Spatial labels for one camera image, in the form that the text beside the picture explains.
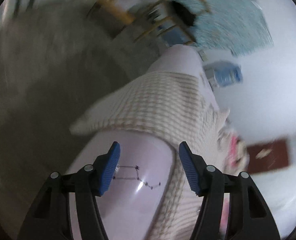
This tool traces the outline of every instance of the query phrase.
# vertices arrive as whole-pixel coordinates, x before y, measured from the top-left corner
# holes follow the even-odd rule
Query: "black line drawing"
[[[129,177],[129,178],[116,177],[116,173],[119,171],[119,169],[135,169],[136,173],[137,173],[137,177],[135,177],[135,178],[134,177]],[[120,165],[117,165],[115,174],[112,177],[112,179],[114,179],[114,180],[122,180],[122,179],[123,180],[138,180],[138,181],[142,182],[144,184],[144,186],[149,187],[151,190],[161,186],[161,182],[159,182],[159,184],[157,184],[157,185],[150,186],[147,181],[143,181],[142,179],[140,179],[139,178],[139,166],[120,166]]]

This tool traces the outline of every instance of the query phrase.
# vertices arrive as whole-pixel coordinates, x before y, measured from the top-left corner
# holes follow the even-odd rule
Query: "brown rectangular object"
[[[262,150],[272,151],[263,158],[256,158]],[[257,144],[247,147],[250,155],[248,173],[259,173],[287,167],[289,165],[286,140],[277,140],[267,144]]]

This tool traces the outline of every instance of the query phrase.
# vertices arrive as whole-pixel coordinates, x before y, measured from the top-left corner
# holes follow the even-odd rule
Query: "gray floor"
[[[0,223],[12,238],[46,177],[65,173],[88,142],[69,125],[160,55],[154,38],[133,43],[139,27],[112,39],[88,10],[44,6],[0,32]]]

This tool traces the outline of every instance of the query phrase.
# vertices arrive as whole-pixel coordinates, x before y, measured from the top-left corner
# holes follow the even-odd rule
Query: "striped knit fabric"
[[[73,134],[120,129],[147,132],[174,148],[186,141],[194,154],[223,170],[228,144],[218,142],[218,132],[228,112],[216,112],[205,102],[194,76],[152,72],[108,95],[71,127]],[[202,198],[190,190],[177,155],[174,171],[149,240],[189,239]]]

